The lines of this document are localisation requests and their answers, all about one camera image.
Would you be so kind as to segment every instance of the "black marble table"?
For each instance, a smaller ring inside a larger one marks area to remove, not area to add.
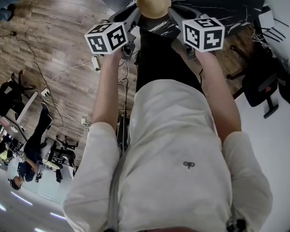
[[[113,11],[117,12],[136,3],[136,0],[103,0]],[[191,6],[209,17],[215,17],[226,28],[225,37],[231,36],[252,23],[260,13],[264,0],[172,0],[172,4]],[[141,16],[139,27],[148,31],[176,38],[179,29],[166,15],[160,19]]]

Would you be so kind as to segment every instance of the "printed logo on shirt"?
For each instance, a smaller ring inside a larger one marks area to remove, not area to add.
[[[193,168],[195,166],[194,162],[185,161],[184,166],[188,167],[188,169]]]

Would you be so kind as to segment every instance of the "white t-shirt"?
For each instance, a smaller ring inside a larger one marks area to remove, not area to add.
[[[130,137],[118,188],[119,232],[168,227],[224,232],[232,204],[247,231],[258,231],[265,222],[272,194],[248,135],[234,132],[221,147],[198,90],[175,80],[146,84],[135,95]],[[118,160],[112,127],[93,124],[63,205],[75,231],[106,229]]]

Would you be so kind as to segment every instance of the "wooden bowl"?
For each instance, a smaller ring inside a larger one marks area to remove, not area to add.
[[[143,16],[158,19],[168,13],[171,0],[136,0],[136,5],[140,7]]]

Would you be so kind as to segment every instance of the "white cube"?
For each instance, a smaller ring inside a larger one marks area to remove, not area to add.
[[[199,52],[223,48],[224,26],[215,18],[183,21],[184,42]]]
[[[128,42],[122,22],[95,25],[85,38],[93,54],[111,54]]]

